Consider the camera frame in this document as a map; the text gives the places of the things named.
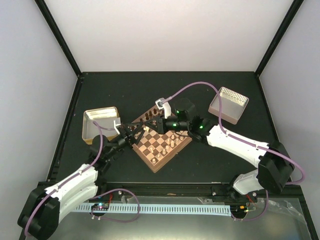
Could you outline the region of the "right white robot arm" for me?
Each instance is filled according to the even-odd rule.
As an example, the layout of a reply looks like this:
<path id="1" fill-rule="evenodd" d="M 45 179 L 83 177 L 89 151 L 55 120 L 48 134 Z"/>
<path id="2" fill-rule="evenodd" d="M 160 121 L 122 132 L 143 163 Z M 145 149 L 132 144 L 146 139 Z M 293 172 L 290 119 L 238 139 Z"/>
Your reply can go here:
<path id="1" fill-rule="evenodd" d="M 240 201 L 246 194 L 266 190 L 280 194 L 287 184 L 294 166 L 288 161 L 288 153 L 282 143 L 259 142 L 224 130 L 210 119 L 202 118 L 195 105 L 182 98 L 174 106 L 172 115 L 169 103 L 156 101 L 156 107 L 163 113 L 145 121 L 145 126 L 164 135 L 169 131 L 186 131 L 193 141 L 232 153 L 255 167 L 255 170 L 240 174 L 228 187 L 228 198 Z"/>

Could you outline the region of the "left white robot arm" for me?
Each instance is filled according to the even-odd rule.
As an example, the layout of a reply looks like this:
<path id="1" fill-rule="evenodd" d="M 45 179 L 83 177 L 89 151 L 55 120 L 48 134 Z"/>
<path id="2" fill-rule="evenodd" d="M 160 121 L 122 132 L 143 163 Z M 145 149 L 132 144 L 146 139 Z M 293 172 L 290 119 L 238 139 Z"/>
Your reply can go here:
<path id="1" fill-rule="evenodd" d="M 76 207 L 87 200 L 101 200 L 106 195 L 124 192 L 124 189 L 107 190 L 104 175 L 111 160 L 124 148 L 138 144 L 144 134 L 143 121 L 113 124 L 117 136 L 108 140 L 104 128 L 96 121 L 98 135 L 90 145 L 90 155 L 75 172 L 49 187 L 38 186 L 28 196 L 17 220 L 26 237 L 47 240 L 59 223 Z"/>

